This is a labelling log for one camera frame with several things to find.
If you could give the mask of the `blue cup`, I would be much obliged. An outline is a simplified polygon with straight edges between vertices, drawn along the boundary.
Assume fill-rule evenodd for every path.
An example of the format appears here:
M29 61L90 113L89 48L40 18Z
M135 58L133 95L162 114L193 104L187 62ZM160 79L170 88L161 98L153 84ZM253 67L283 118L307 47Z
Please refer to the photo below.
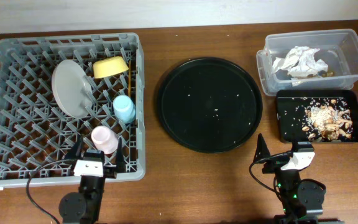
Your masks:
M135 104L127 95L119 95L113 100L113 109L116 118L123 123L135 120Z

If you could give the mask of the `grey-green plate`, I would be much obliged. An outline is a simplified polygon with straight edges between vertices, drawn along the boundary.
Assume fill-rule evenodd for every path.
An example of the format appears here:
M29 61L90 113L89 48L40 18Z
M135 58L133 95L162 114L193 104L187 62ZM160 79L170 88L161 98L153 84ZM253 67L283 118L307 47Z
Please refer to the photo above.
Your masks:
M52 74L52 93L58 107L72 118L84 118L89 115L87 106L92 105L88 96L91 85L80 65L72 60L60 62Z

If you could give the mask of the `grey dishwasher rack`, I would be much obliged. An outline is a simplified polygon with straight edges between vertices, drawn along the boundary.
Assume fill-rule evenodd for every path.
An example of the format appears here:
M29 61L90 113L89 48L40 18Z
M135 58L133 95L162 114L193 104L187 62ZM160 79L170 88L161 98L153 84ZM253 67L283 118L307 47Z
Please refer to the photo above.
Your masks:
M122 56L132 60L131 100L135 104L137 72L138 127L114 114L113 100L127 95L128 71L95 78L95 62ZM63 60L85 71L91 85L84 118L67 116L52 93L52 73ZM93 149L92 130L111 128L122 139L126 172L117 182L145 175L144 51L135 33L27 37L0 40L0 189L78 184L65 154L83 135L83 149Z

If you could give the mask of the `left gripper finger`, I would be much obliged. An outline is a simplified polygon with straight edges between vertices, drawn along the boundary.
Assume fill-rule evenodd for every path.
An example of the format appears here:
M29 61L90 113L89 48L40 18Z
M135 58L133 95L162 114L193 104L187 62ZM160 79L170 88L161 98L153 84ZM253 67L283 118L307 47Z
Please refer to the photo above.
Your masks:
M116 150L116 167L115 173L125 173L126 172L126 162L125 157L122 149L122 139L121 137L118 138L118 145Z
M83 147L83 135L77 135L77 140L71 149L65 154L64 159L77 160L81 157Z

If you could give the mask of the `round black tray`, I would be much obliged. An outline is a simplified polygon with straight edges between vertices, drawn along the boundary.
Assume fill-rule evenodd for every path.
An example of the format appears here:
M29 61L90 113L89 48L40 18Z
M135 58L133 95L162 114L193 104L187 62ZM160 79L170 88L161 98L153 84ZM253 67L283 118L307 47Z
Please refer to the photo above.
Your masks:
M239 147L255 133L263 112L251 75L223 58L195 58L170 70L159 86L160 124L177 143L196 152Z

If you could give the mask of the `yellow bowl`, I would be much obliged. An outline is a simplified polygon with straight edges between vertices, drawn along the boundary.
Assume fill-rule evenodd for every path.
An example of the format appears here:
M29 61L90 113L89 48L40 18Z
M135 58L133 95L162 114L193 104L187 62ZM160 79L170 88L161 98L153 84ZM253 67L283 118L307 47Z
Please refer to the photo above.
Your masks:
M122 56L100 60L94 63L94 77L106 78L128 71L129 67Z

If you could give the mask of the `crumpled white tissue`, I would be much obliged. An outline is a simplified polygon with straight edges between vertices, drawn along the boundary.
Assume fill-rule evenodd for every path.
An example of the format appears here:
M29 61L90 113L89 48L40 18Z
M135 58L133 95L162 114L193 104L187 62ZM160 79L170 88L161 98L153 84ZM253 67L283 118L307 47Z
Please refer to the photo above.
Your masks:
M307 78L308 76L317 76L320 72L328 71L328 64L322 59L315 60L315 53L319 48L310 48L307 46L295 46L285 58L277 57L272 65L273 71L283 70L292 78Z

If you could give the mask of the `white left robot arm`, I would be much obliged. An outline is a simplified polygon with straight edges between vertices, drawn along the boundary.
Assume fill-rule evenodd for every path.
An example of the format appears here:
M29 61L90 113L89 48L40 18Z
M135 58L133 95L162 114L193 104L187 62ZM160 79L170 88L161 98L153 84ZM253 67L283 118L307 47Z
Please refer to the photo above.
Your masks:
M126 172L126 163L122 151L122 140L118 139L116 165L104 165L103 151L88 149L81 153L83 136L64 156L74 165L73 173L80 177L77 192L66 194L60 201L59 213L63 223L95 223L98 221L106 179L115 179L120 173Z

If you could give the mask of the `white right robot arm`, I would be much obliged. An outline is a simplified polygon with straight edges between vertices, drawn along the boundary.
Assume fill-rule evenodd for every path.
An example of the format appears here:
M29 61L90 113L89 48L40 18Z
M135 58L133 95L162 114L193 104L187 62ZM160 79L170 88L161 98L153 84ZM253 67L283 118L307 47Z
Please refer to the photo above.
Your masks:
M274 223L318 223L323 213L326 186L313 179L302 179L300 172L309 167L315 156L310 142L293 142L289 151L271 155L265 140L258 135L257 148L250 169L262 164L263 174L273 174L273 186L263 184L255 175L251 177L271 190L283 206L283 214L275 215Z

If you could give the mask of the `pink cup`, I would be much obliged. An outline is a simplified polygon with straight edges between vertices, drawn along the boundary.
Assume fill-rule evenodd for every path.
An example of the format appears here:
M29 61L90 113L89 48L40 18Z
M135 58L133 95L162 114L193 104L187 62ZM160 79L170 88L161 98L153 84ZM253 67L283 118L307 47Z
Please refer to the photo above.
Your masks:
M118 148L118 135L107 126L97 126L91 132L91 140L96 149L112 154Z

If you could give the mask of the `black rectangular tray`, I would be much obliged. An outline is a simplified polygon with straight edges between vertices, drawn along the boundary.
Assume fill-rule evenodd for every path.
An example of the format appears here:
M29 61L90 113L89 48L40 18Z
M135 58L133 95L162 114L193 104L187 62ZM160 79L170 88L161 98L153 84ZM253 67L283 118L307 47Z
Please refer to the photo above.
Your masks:
M354 122L350 140L331 142L358 142L358 101L350 90L280 90L276 95L277 118L280 137L283 142L309 141L301 130L304 117L302 106L309 105L312 98L344 98L351 110Z

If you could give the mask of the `clear plastic bin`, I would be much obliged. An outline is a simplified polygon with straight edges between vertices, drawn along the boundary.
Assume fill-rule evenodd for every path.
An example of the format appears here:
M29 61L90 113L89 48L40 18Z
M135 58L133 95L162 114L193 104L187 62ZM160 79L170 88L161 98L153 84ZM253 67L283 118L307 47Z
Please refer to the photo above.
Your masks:
M305 47L318 49L313 60L327 64L327 72L294 77L281 69L287 55L298 59ZM280 90L350 90L358 81L358 36L352 29L271 34L256 59L262 89L268 96Z

